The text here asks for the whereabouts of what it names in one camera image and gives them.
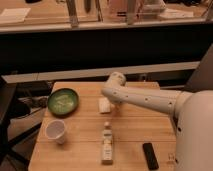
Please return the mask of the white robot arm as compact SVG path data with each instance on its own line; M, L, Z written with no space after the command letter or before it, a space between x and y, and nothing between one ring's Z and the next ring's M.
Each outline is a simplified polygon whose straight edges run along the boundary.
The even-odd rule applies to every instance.
M178 118L174 171L213 171L213 90L187 91L127 87L113 72L101 92L112 103L129 103Z

